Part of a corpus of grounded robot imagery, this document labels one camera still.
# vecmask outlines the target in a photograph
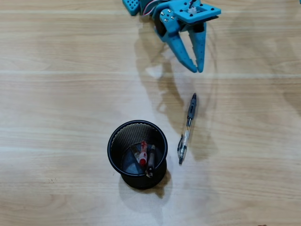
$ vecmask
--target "ballpoint pen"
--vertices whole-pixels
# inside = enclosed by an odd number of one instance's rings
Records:
[[[149,178],[152,178],[152,173],[155,169],[155,153],[156,153],[156,147],[155,145],[151,146],[149,155],[148,155],[148,162],[147,162],[147,169],[146,169],[146,175]]]
[[[192,120],[194,118],[196,107],[197,107],[197,94],[194,93],[192,96],[192,99],[190,101],[190,106],[189,106],[188,115],[187,115],[187,122],[186,122],[186,126],[185,126],[185,132],[184,132],[184,135],[183,134],[181,135],[181,139],[180,139],[180,142],[178,145],[179,165],[182,165],[182,163],[185,159],[190,130],[191,130],[191,124],[192,124]]]

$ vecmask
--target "wire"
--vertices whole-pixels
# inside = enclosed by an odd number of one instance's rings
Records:
[[[190,5],[189,5],[189,8],[191,8],[192,5],[193,5],[196,1],[197,1],[197,0],[191,0]]]
[[[146,9],[148,8],[148,6],[150,6],[150,4],[155,3],[155,2],[159,2],[159,1],[169,1],[169,0],[153,0],[153,1],[150,1],[150,2],[145,6],[142,15],[146,16],[146,15],[148,15],[149,13],[151,13],[151,12],[153,11],[153,9],[154,9],[156,6],[154,6],[148,13],[145,13],[145,12],[146,12]]]
[[[152,8],[148,13],[146,13],[146,14],[143,14],[143,16],[147,16],[147,15],[149,15],[149,14],[151,14],[151,12],[153,11],[155,9],[155,7],[154,8]]]

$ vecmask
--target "pen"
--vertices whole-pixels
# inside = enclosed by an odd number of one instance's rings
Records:
[[[139,155],[139,164],[141,166],[145,166],[146,165],[146,161],[147,161],[147,143],[145,141],[141,142],[141,152]]]
[[[149,152],[148,164],[146,169],[146,175],[149,178],[152,178],[152,173],[155,169],[155,151],[156,151],[156,147],[155,145],[152,145]]]
[[[197,94],[194,93],[192,96],[192,99],[190,101],[190,106],[188,109],[188,115],[187,115],[187,122],[185,126],[185,132],[184,135],[181,135],[181,139],[178,145],[178,157],[179,157],[179,165],[182,165],[186,151],[187,151],[187,145],[188,145],[188,140],[189,140],[189,135],[190,135],[190,130],[191,130],[191,124],[192,120],[194,118],[194,114],[196,112],[196,107],[197,107]]]
[[[135,157],[135,159],[137,160],[137,162],[139,163],[139,155],[140,155],[140,152],[138,151],[137,147],[136,146],[132,146],[131,147],[131,151]]]

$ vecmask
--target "wood grain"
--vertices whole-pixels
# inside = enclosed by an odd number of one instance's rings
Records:
[[[1,1],[1,226],[301,225],[301,6],[207,3],[223,14],[193,74],[121,0]],[[166,177],[147,191],[128,187],[106,153],[135,119],[168,140]]]

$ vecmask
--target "pen clip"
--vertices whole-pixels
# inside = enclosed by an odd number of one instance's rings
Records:
[[[179,152],[179,150],[182,146],[182,140],[183,140],[183,134],[181,135],[181,139],[180,139],[179,144],[178,144],[178,152]]]

